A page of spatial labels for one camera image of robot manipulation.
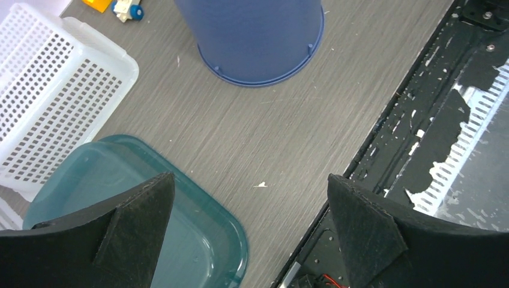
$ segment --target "screw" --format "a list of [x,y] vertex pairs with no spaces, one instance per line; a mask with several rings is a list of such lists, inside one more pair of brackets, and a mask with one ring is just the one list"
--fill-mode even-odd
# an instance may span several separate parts
[[492,16],[493,13],[491,13],[490,11],[487,11],[486,13],[483,14],[483,18],[486,20],[490,19]]

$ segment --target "yellow block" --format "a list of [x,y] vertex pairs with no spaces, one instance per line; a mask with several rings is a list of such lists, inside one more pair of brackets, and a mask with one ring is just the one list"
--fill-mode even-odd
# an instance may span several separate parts
[[113,0],[83,0],[86,5],[104,13]]

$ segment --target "blue bucket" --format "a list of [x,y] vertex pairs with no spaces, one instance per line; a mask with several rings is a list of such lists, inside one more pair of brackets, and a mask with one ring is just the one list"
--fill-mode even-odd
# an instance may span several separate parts
[[321,0],[175,0],[210,70],[249,87],[281,82],[317,51]]

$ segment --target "blue wheel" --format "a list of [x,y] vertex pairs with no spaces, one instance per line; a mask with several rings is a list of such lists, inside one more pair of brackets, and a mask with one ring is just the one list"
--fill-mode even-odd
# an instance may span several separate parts
[[110,5],[110,9],[112,10],[113,14],[116,14],[115,13],[115,5],[116,5],[116,1],[113,1],[112,4]]
[[131,17],[134,20],[138,20],[138,21],[142,20],[143,15],[145,14],[143,12],[143,8],[140,5],[132,5],[131,8],[129,8],[129,12],[131,14]]

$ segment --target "perforated basket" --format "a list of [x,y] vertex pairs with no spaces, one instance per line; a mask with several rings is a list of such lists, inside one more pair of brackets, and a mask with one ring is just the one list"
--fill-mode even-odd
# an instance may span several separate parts
[[0,24],[0,185],[33,200],[98,133],[138,72],[87,24],[14,4]]

